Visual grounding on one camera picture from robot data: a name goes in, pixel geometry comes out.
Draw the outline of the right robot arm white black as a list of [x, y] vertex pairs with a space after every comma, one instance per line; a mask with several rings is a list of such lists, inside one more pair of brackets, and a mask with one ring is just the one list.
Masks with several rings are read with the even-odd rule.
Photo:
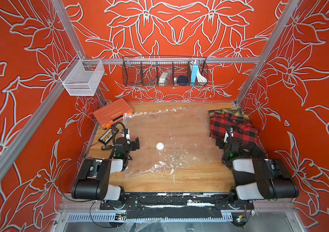
[[217, 139], [221, 162], [232, 171], [235, 186], [229, 203], [296, 198], [299, 188], [281, 159], [268, 159], [256, 144], [242, 145], [234, 137]]

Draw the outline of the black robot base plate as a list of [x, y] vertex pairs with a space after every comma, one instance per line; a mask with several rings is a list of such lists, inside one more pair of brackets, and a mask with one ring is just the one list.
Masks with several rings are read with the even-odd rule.
[[227, 193], [127, 192], [125, 203], [105, 201], [100, 210], [123, 211], [128, 218], [144, 217], [216, 217], [230, 212], [233, 220], [249, 217], [255, 209], [252, 201], [228, 202]]

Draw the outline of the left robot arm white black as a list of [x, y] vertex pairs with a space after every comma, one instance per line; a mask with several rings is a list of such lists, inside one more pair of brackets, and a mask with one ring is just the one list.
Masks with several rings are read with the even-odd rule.
[[139, 138], [130, 141], [118, 138], [110, 159], [85, 159], [73, 183], [71, 196], [78, 200], [114, 201], [125, 203], [125, 190], [109, 183], [110, 175], [123, 172], [132, 160], [131, 151], [140, 149]]

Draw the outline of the clear plastic vacuum bag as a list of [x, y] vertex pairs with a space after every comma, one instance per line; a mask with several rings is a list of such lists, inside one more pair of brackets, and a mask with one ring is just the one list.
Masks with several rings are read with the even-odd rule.
[[137, 112], [124, 117], [132, 140], [140, 148], [125, 178], [145, 173], [168, 173], [199, 164], [220, 162], [221, 151], [210, 137], [209, 111], [203, 105]]

